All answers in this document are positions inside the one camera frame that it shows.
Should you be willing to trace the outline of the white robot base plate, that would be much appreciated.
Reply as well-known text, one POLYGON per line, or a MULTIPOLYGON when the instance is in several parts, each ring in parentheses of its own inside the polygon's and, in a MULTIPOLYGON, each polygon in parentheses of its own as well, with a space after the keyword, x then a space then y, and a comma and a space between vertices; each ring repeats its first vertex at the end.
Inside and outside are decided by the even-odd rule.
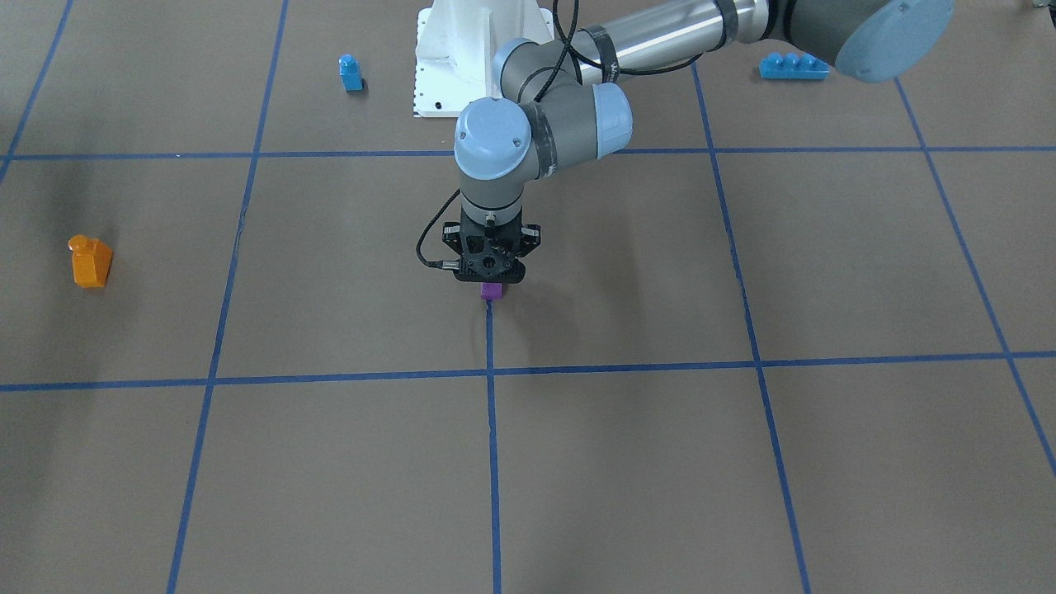
POLYGON ((482 97, 498 97, 492 58, 512 39, 547 44, 552 12, 539 1, 434 1, 417 14, 412 115, 455 118, 482 97))

